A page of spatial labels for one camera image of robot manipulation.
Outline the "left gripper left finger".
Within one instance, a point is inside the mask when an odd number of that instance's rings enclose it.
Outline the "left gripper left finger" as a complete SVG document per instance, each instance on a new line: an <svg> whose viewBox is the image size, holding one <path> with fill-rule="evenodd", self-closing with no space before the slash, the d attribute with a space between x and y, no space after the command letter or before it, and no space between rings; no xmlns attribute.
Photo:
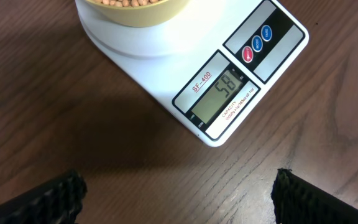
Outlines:
<svg viewBox="0 0 358 224"><path fill-rule="evenodd" d="M0 224L75 224L86 193L84 178L69 170L0 204Z"/></svg>

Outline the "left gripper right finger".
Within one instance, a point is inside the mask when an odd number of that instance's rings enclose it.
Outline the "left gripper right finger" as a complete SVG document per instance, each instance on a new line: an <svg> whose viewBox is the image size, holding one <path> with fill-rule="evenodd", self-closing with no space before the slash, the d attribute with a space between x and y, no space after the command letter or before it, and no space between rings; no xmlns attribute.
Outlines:
<svg viewBox="0 0 358 224"><path fill-rule="evenodd" d="M271 198L277 224L358 224L358 209L279 169Z"/></svg>

